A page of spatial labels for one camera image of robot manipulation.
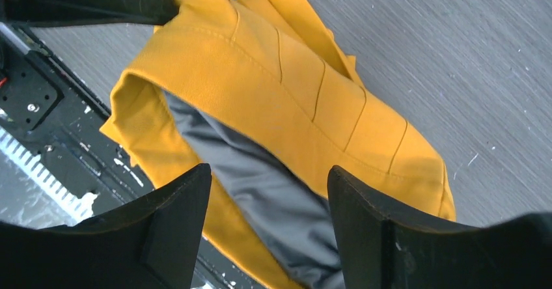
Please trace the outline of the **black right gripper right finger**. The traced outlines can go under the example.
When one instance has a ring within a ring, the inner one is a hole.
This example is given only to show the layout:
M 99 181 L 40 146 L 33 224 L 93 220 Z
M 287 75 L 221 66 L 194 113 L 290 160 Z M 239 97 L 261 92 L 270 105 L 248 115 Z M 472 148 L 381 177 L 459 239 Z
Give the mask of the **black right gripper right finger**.
M 551 214 L 471 227 L 424 213 L 339 166 L 327 191 L 347 288 L 550 288 Z

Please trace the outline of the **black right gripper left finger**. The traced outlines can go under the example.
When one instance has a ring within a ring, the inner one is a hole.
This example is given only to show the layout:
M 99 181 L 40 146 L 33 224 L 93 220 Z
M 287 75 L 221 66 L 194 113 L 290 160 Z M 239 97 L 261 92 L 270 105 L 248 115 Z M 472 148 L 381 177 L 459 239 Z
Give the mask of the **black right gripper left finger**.
M 169 184 L 68 227 L 1 224 L 2 288 L 189 288 L 212 175 Z

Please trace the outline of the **yellow pleated skirt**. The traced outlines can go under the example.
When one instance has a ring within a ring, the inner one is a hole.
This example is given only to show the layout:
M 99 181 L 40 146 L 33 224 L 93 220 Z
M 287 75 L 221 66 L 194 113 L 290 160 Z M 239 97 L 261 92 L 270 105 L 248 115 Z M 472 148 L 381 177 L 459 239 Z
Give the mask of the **yellow pleated skirt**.
M 175 0 L 111 92 L 104 135 L 157 188 L 199 163 L 203 233 L 268 288 L 344 288 L 327 176 L 338 165 L 456 219 L 447 168 L 366 90 L 307 0 Z

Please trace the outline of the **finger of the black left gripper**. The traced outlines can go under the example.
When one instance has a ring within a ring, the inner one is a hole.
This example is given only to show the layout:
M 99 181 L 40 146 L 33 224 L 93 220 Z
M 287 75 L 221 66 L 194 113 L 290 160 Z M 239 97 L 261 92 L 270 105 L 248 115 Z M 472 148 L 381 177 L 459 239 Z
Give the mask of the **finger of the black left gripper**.
M 1 21 L 30 27 L 136 23 L 164 25 L 175 0 L 1 0 Z

